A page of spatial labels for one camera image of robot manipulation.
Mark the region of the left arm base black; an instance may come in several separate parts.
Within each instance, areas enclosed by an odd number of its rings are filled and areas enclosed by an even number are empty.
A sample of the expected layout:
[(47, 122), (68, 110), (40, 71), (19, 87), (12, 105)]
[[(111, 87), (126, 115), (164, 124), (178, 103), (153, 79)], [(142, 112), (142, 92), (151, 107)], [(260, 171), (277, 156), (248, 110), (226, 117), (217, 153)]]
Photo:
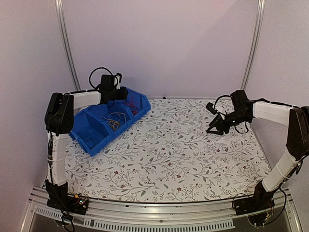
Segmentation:
[(70, 213), (85, 215), (88, 209), (88, 200), (84, 196), (71, 196), (68, 194), (68, 183), (56, 185), (45, 181), (46, 191), (49, 195), (47, 206), (59, 210), (67, 209)]

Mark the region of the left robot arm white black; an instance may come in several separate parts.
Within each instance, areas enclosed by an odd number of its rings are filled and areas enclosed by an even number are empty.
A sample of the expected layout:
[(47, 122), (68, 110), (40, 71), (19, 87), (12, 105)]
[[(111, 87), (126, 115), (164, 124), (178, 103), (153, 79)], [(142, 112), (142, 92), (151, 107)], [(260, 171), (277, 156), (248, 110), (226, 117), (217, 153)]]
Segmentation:
[(112, 74), (107, 68), (98, 67), (91, 74), (98, 70), (105, 70), (108, 74), (101, 76), (97, 86), (92, 84), (90, 75), (88, 81), (92, 89), (64, 94), (53, 93), (45, 114), (49, 166), (46, 190), (49, 198), (62, 210), (67, 210), (72, 205), (65, 176), (65, 150), (69, 133), (74, 125), (74, 111), (92, 105), (108, 104), (110, 101), (125, 100), (128, 95), (127, 89), (120, 86), (122, 81), (120, 73)]

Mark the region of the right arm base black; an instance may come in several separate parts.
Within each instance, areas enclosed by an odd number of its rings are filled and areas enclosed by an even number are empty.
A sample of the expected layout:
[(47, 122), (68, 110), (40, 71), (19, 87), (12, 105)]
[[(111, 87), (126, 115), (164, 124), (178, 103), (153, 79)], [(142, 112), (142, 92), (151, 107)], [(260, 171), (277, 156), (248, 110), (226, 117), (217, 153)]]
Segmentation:
[(246, 195), (246, 198), (233, 199), (232, 208), (236, 215), (253, 213), (248, 217), (248, 221), (255, 227), (265, 226), (273, 215), (275, 206), (273, 195), (275, 191), (267, 192), (264, 187), (258, 184), (255, 187), (253, 196)]

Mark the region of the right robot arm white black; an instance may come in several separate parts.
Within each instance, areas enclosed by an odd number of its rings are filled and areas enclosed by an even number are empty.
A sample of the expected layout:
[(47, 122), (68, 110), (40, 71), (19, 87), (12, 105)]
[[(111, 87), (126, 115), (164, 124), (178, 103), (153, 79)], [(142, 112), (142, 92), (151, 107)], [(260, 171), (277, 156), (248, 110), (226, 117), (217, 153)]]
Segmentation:
[(294, 173), (301, 169), (305, 158), (309, 156), (309, 108), (263, 98), (250, 100), (244, 90), (236, 90), (228, 95), (233, 110), (224, 113), (217, 108), (221, 99), (208, 103), (206, 108), (214, 115), (207, 133), (224, 135), (239, 124), (261, 120), (286, 129), (286, 142), (283, 154), (270, 173), (261, 180), (250, 199), (254, 211), (261, 210), (268, 203), (267, 194), (277, 191)]

